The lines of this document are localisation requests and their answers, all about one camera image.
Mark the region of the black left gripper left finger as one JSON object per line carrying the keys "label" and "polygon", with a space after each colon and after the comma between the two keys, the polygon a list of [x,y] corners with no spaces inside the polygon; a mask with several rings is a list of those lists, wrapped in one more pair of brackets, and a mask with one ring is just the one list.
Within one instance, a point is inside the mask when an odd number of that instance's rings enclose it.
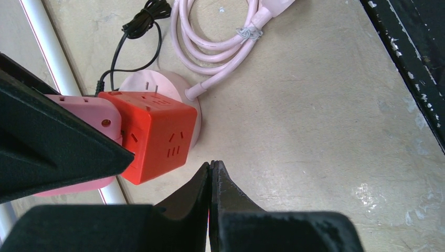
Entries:
{"label": "black left gripper left finger", "polygon": [[205,251],[210,190],[204,163],[156,205],[40,205],[1,251]]}

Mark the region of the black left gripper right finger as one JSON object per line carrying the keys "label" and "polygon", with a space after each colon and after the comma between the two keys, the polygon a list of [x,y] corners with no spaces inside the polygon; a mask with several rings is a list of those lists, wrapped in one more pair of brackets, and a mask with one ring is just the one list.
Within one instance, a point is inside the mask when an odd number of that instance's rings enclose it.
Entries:
{"label": "black left gripper right finger", "polygon": [[209,166],[212,251],[364,251],[350,219],[338,212],[268,212],[230,178],[223,161]]}

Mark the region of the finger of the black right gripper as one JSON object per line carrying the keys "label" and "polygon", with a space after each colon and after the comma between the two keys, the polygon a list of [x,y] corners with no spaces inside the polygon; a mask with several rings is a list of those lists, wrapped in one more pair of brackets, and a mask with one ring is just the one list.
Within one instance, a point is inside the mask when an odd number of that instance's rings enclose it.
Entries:
{"label": "finger of the black right gripper", "polygon": [[50,100],[56,91],[1,54],[1,202],[122,173],[134,155]]}

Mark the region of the pink square charger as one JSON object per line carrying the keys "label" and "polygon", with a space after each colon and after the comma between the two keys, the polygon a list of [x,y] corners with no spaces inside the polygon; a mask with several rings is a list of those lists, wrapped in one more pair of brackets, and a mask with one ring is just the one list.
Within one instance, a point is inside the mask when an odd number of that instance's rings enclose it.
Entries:
{"label": "pink square charger", "polygon": [[[117,108],[110,101],[96,97],[53,94],[48,94],[47,97],[111,140],[119,145],[122,144],[122,118]],[[120,204],[124,202],[124,197],[118,187],[118,180],[114,176],[37,193],[36,196],[57,196],[98,189],[104,203]]]}

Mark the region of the red cube socket adapter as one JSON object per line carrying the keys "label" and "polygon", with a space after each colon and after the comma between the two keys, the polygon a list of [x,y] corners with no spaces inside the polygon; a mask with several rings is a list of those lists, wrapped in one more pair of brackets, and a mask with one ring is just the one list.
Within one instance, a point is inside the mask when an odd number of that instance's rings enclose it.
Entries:
{"label": "red cube socket adapter", "polygon": [[122,146],[134,160],[121,174],[134,185],[155,179],[186,163],[197,110],[156,92],[99,93],[119,111]]}

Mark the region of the black charger adapter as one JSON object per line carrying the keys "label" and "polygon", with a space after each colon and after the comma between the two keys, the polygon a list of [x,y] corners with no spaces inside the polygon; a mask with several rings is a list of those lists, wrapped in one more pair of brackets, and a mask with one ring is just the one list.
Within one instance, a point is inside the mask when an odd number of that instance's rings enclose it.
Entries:
{"label": "black charger adapter", "polygon": [[163,35],[159,20],[169,19],[172,12],[168,1],[146,1],[143,7],[125,24],[109,68],[96,83],[94,96],[100,92],[120,88],[115,81],[117,73],[134,73],[155,63],[162,48]]}

